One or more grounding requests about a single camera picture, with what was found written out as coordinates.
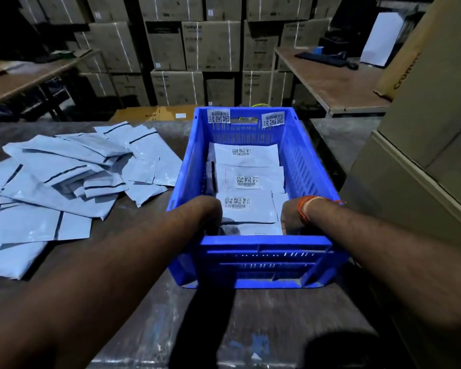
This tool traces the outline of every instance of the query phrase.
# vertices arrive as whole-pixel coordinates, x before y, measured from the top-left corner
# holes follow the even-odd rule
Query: blue object
[[[278,144],[289,198],[320,195],[339,199],[295,111],[281,108],[230,108],[230,118],[257,118],[257,124],[208,123],[207,110],[195,110],[188,148],[167,210],[206,192],[208,143]],[[261,116],[284,111],[285,124],[263,129]],[[324,235],[216,235],[186,246],[169,266],[176,283],[196,288],[211,284],[236,289],[322,287],[349,255]]]

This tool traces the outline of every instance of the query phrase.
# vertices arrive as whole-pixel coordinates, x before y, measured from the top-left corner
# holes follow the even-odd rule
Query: white strapping band
[[[231,22],[228,20],[227,21],[227,27],[228,27],[228,30],[229,30],[229,66],[230,66],[230,71],[232,71],[232,48],[230,47],[231,46]]]
[[[294,48],[297,46],[297,36],[299,34],[299,25],[300,25],[300,22],[297,22],[297,29],[295,30]]]
[[[253,95],[253,72],[251,71],[251,81],[249,83],[249,107],[251,107],[251,96]]]
[[[99,85],[101,86],[101,89],[103,90],[104,97],[107,97],[108,95],[106,94],[106,91],[104,90],[103,82],[101,81],[101,78],[99,78],[99,74],[96,74],[97,80],[99,82]]]
[[[186,5],[188,5],[188,20],[190,21],[191,20],[191,17],[190,17],[190,0],[186,0]]]
[[[123,48],[123,53],[125,54],[126,62],[128,63],[128,67],[130,68],[130,72],[133,72],[132,66],[130,64],[130,60],[128,59],[128,55],[126,54],[125,45],[123,44],[123,39],[121,38],[121,35],[119,34],[118,23],[119,22],[115,22],[113,24],[114,24],[114,27],[116,28],[116,32],[117,32],[118,37],[119,37],[119,42],[121,43],[121,47]]]
[[[285,78],[286,77],[287,77],[287,73],[284,72],[284,83],[282,84],[282,99],[280,100],[280,106],[284,105],[284,90],[285,90]]]
[[[299,6],[297,6],[297,18],[299,18],[299,12],[300,12],[301,3],[302,3],[302,0],[299,0]]]
[[[35,15],[34,15],[34,13],[32,12],[31,5],[29,5],[29,1],[28,0],[24,0],[24,1],[27,4],[27,8],[29,9],[29,12],[31,13],[32,18],[34,19],[34,23],[38,24],[38,21],[37,21]]]
[[[166,79],[164,79],[164,71],[162,71],[162,83],[164,83],[164,92],[166,92],[166,101],[167,105],[169,106],[169,97],[167,96]]]
[[[67,13],[68,20],[70,21],[71,24],[74,24],[72,21],[72,18],[70,18],[70,13],[68,12],[67,6],[65,5],[65,1],[61,0],[61,3],[63,4],[63,8],[65,9],[65,12]]]
[[[154,7],[155,7],[155,19],[159,22],[159,12],[157,11],[157,0],[154,0]]]
[[[200,52],[198,50],[198,46],[200,44],[200,39],[199,39],[199,32],[198,32],[198,22],[197,22],[197,71],[199,71],[200,68]]]
[[[86,40],[87,47],[90,49],[90,44],[89,44],[89,40],[87,40],[86,33],[82,32],[82,35],[83,35],[83,38]],[[96,62],[97,70],[99,72],[101,72],[101,68],[99,67],[99,63],[97,63],[97,58],[95,56],[92,56],[92,58],[94,58],[94,62]]]
[[[198,105],[198,103],[197,103],[197,91],[195,89],[195,77],[193,76],[193,71],[191,72],[191,80],[193,81],[193,94],[195,95],[195,105]]]

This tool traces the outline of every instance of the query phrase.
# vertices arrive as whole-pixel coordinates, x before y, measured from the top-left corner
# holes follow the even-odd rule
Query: person's right arm
[[[297,203],[284,204],[286,229],[300,225]],[[461,328],[461,252],[324,199],[307,202],[302,212],[419,317]]]

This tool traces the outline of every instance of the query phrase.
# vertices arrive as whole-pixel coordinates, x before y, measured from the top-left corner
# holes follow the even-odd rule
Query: barcode label
[[[232,155],[246,156],[251,154],[251,149],[232,149]]]
[[[251,206],[251,198],[229,197],[225,199],[226,209],[243,210]]]
[[[230,123],[231,122],[230,109],[207,110],[207,117],[209,123]]]
[[[236,183],[241,189],[259,189],[259,176],[237,176]]]
[[[262,128],[275,127],[277,125],[285,124],[285,112],[269,112],[261,116]]]

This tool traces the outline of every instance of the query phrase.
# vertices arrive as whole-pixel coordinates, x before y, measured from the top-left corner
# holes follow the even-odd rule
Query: pile of white packages
[[[207,194],[222,204],[225,235],[282,235],[284,168],[277,145],[233,146],[210,143]]]
[[[119,193],[140,207],[176,184],[182,161],[156,129],[94,129],[3,147],[0,276],[22,278],[49,241],[89,238],[92,218],[104,220]]]

